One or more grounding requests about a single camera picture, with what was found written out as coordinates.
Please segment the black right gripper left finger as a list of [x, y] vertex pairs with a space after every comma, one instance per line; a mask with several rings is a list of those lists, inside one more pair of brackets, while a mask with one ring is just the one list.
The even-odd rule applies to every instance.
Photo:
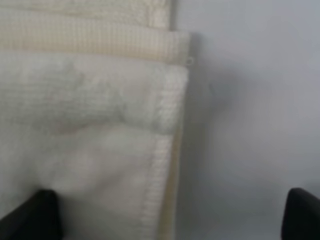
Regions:
[[0, 220], [2, 240], [62, 240], [59, 199], [52, 190], [38, 191]]

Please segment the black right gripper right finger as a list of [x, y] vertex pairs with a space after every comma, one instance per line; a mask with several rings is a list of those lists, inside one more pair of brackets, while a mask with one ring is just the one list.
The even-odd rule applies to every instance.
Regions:
[[284, 216], [284, 240], [320, 239], [320, 199], [302, 188], [289, 191]]

